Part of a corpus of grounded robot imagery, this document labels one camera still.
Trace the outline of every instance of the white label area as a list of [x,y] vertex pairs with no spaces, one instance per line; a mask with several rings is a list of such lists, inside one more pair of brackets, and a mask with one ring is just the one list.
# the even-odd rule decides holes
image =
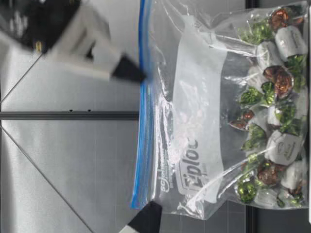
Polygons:
[[185,16],[173,93],[173,157],[178,191],[217,201],[224,171],[220,150],[220,85],[227,56],[213,31]]
[[308,46],[295,26],[279,29],[276,34],[276,45],[284,61],[294,55],[308,54]]

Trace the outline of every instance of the ziploc bag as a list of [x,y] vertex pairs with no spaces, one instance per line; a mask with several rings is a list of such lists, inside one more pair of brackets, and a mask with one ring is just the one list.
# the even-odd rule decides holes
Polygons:
[[141,88],[132,207],[209,218],[226,200],[307,207],[308,4],[219,14],[141,7]]

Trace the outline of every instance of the chocolate candy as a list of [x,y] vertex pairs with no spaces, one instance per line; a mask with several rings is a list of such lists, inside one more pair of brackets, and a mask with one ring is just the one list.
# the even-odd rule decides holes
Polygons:
[[297,161],[291,164],[283,174],[281,185],[289,190],[296,190],[302,182],[303,175],[307,173],[306,161]]
[[291,56],[308,54],[308,46],[295,26],[279,29],[276,34],[276,45],[283,61],[287,61]]
[[276,32],[280,28],[287,27],[288,19],[289,17],[286,9],[280,8],[271,14],[269,23],[272,29]]
[[288,166],[297,158],[301,144],[301,137],[274,131],[268,140],[265,158],[276,164]]
[[238,184],[237,192],[243,203],[250,204],[257,194],[257,188],[252,182],[243,182]]
[[262,73],[265,73],[267,68],[284,65],[277,47],[272,41],[264,41],[257,46],[256,58]]
[[284,166],[265,161],[258,167],[258,180],[265,185],[273,186],[279,183],[281,179],[280,172],[284,170]]
[[250,109],[244,110],[238,120],[231,121],[229,125],[238,130],[246,130],[246,125],[254,117],[255,113]]
[[279,69],[276,73],[275,94],[278,98],[283,99],[289,95],[294,86],[294,77],[290,72]]

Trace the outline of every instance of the white candy wrapper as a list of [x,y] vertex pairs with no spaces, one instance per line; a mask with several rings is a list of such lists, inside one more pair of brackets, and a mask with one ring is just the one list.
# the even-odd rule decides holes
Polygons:
[[276,33],[276,45],[283,61],[294,55],[308,54],[308,46],[295,26],[280,28]]
[[281,122],[276,117],[276,107],[271,106],[268,108],[268,124],[273,126],[280,126]]
[[274,209],[277,207],[277,192],[268,188],[260,189],[254,202],[261,208]]
[[277,47],[272,41],[264,41],[258,45],[256,50],[257,63],[262,71],[269,67],[283,66]]
[[265,158],[288,166],[297,158],[301,150],[301,137],[274,131],[268,140]]
[[262,85],[269,80],[262,74],[258,66],[252,66],[248,71],[247,84],[256,88],[260,93],[264,94]]
[[271,132],[268,128],[268,121],[267,121],[267,116],[268,116],[268,110],[267,108],[263,108],[260,111],[256,113],[256,115],[248,122],[246,129],[249,129],[249,126],[251,124],[258,125],[261,127],[265,133],[266,136],[269,137],[271,135]]
[[297,189],[307,171],[308,165],[305,160],[294,162],[284,172],[281,185],[290,190]]
[[309,111],[309,92],[308,89],[302,88],[300,90],[299,96],[294,100],[296,105],[296,119],[302,119],[308,115]]

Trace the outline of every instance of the gray grid mat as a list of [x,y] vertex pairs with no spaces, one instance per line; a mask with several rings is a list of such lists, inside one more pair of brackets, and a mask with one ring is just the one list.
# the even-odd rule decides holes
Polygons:
[[[2,121],[2,126],[95,232],[117,233],[137,213],[129,207],[136,122]],[[2,138],[3,232],[88,232],[16,145]],[[231,202],[208,221],[164,215],[161,227],[162,233],[243,230],[244,207]]]

